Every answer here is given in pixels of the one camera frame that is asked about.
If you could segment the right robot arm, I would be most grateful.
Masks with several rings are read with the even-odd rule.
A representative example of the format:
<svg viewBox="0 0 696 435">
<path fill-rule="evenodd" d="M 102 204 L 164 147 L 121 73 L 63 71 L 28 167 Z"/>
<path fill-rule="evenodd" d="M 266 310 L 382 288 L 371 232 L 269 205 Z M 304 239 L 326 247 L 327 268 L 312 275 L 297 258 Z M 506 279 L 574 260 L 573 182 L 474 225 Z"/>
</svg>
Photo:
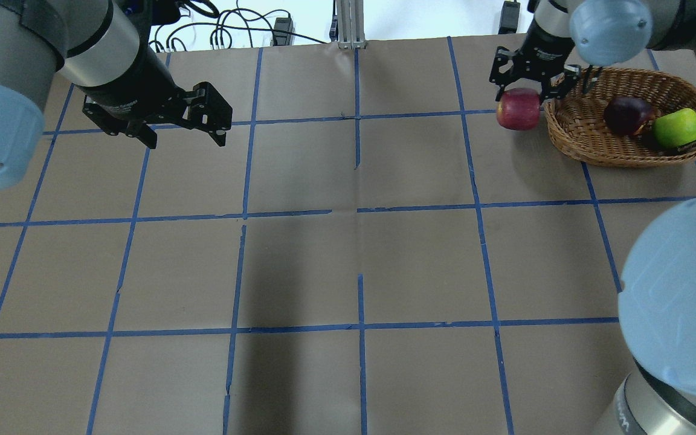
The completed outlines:
<svg viewBox="0 0 696 435">
<path fill-rule="evenodd" d="M 468 191 L 424 242 L 450 270 L 412 295 L 402 217 L 360 213 L 362 427 L 370 434 L 586 434 L 635 364 L 617 322 L 618 270 L 651 219 L 696 196 L 696 164 L 591 166 L 546 126 L 466 115 Z"/>
</svg>

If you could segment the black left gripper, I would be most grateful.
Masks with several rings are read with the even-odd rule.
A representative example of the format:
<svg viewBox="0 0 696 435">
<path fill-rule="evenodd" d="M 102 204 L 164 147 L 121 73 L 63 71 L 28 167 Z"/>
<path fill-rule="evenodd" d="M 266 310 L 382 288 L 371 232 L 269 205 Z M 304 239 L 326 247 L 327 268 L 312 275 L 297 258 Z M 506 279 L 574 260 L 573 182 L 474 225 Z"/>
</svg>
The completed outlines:
<svg viewBox="0 0 696 435">
<path fill-rule="evenodd" d="M 219 147 L 226 146 L 232 128 L 234 109 L 215 86 L 201 82 L 185 93 L 153 51 L 138 52 L 121 77 L 82 91 L 82 112 L 95 126 L 106 135 L 136 138 L 151 150 L 158 137 L 145 121 L 172 121 L 185 113 L 183 127 L 208 134 Z"/>
</svg>

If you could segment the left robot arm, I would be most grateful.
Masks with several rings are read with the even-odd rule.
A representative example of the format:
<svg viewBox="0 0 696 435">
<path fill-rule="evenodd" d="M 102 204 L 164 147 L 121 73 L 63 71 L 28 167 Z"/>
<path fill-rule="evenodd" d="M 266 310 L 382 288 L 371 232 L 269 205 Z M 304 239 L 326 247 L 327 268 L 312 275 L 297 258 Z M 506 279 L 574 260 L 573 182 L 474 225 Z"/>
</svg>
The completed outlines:
<svg viewBox="0 0 696 435">
<path fill-rule="evenodd" d="M 154 149 L 155 124 L 207 133 L 218 146 L 229 102 L 207 82 L 176 85 L 149 46 L 182 1 L 0 1 L 0 190 L 22 181 L 46 126 L 56 74 L 86 95 L 83 113 L 105 134 Z"/>
</svg>

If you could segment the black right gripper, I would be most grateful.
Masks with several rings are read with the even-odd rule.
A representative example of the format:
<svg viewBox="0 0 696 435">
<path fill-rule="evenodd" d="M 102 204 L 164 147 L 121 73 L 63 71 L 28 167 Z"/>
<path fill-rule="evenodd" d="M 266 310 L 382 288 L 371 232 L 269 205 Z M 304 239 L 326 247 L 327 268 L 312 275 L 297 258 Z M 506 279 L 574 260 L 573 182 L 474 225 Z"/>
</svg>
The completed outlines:
<svg viewBox="0 0 696 435">
<path fill-rule="evenodd" d="M 564 65 L 573 48 L 571 37 L 550 34 L 538 24 L 530 25 L 519 49 L 495 48 L 489 74 L 489 82 L 498 88 L 495 102 L 521 78 L 541 84 L 541 103 L 563 99 L 582 77 L 582 67 Z"/>
</svg>

